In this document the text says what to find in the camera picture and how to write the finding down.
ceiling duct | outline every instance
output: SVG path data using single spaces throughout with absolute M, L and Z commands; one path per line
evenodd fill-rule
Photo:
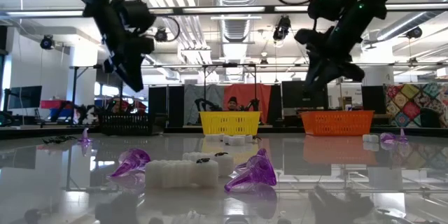
M 448 2 L 448 0 L 430 0 L 431 2 Z M 399 19 L 393 24 L 389 25 L 378 31 L 377 40 L 386 41 L 393 39 L 401 34 L 404 34 L 411 29 L 418 27 L 424 22 L 431 20 L 438 15 L 444 13 L 444 11 L 424 11 L 419 13 L 410 13 L 405 17 Z
M 255 5 L 257 0 L 216 0 L 219 6 L 250 6 Z M 248 17 L 248 15 L 233 15 L 235 17 Z M 223 37 L 223 42 L 231 42 L 223 45 L 223 54 L 226 60 L 239 60 L 239 63 L 246 57 L 247 44 L 245 42 L 248 39 L 250 32 L 250 20 L 221 20 L 221 36 Z M 235 80 L 237 76 L 232 70 L 226 70 L 228 76 L 232 80 Z

person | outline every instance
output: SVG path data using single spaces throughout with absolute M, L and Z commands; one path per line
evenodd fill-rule
M 236 97 L 231 97 L 227 103 L 227 109 L 229 111 L 238 111 L 238 101 Z

patterned fabric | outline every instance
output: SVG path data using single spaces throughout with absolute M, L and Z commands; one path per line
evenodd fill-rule
M 422 108 L 433 109 L 440 115 L 440 124 L 447 127 L 448 84 L 386 85 L 387 113 L 392 124 L 399 127 L 421 127 Z

ceiling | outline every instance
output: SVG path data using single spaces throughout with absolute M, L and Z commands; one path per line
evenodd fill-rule
M 213 6 L 215 5 L 214 0 L 195 0 L 198 6 Z M 391 3 L 416 3 L 416 2 L 431 2 L 431 0 L 390 0 Z M 277 0 L 257 0 L 259 5 L 279 5 Z M 80 0 L 0 0 L 0 9 L 4 10 L 47 10 L 47 9 L 73 9 L 82 8 L 83 3 Z M 376 29 L 381 29 L 391 25 L 396 20 L 404 17 L 408 13 L 389 13 L 385 20 L 374 19 L 373 22 L 367 28 L 367 31 L 372 31 Z M 408 41 L 406 38 L 396 38 L 393 40 L 393 55 L 395 61 L 405 62 L 408 60 L 410 55 L 415 55 L 417 53 L 422 53 L 428 50 L 432 50 L 436 47 L 444 45 L 445 39 L 448 35 L 447 31 L 442 31 L 434 34 L 444 28 L 448 27 L 446 25 L 448 15 L 443 13 L 438 17 L 424 23 L 420 26 L 423 30 L 423 36 L 415 41 Z M 259 62 L 261 52 L 267 53 L 267 58 L 269 63 L 301 63 L 306 60 L 303 58 L 305 49 L 303 46 L 295 42 L 293 34 L 290 34 L 283 47 L 275 48 L 273 46 L 272 31 L 275 24 L 279 20 L 279 15 L 261 15 L 261 20 L 254 20 L 251 22 L 251 37 L 250 42 L 252 44 L 248 45 L 247 59 L 246 62 Z M 311 20 L 306 14 L 294 14 L 290 15 L 291 26 L 294 31 L 301 28 L 312 28 L 313 20 Z M 96 28 L 95 22 L 88 18 L 59 18 L 59 19 L 37 19 L 32 20 L 33 24 L 41 25 L 44 27 L 67 27 L 72 26 L 88 36 L 92 37 L 96 41 L 100 41 L 100 35 Z M 210 16 L 202 15 L 199 17 L 199 21 L 202 27 L 202 31 L 205 34 L 207 45 L 211 48 L 211 58 L 212 60 L 218 60 L 222 57 L 222 46 L 221 35 L 219 33 L 218 21 L 210 19 Z M 332 23 L 326 20 L 320 19 L 318 21 L 317 29 L 325 31 Z M 155 27 L 162 26 L 163 22 L 159 19 L 155 23 Z M 158 43 L 156 50 L 153 53 L 154 58 L 159 62 L 165 64 L 179 64 L 177 57 L 178 45 L 176 42 L 173 43 Z M 355 62 L 360 61 L 359 55 L 361 54 L 361 47 L 357 46 L 353 49 L 352 55 Z M 435 54 L 432 57 L 426 58 L 425 62 L 437 62 L 440 60 L 445 60 L 448 57 L 448 53 L 442 51 L 441 53 Z M 285 71 L 287 69 L 277 69 L 277 71 Z M 420 70 L 420 74 L 428 74 L 435 69 L 425 68 Z M 273 69 L 264 69 L 262 71 L 273 71 Z M 146 71 L 149 74 L 155 74 L 156 71 Z

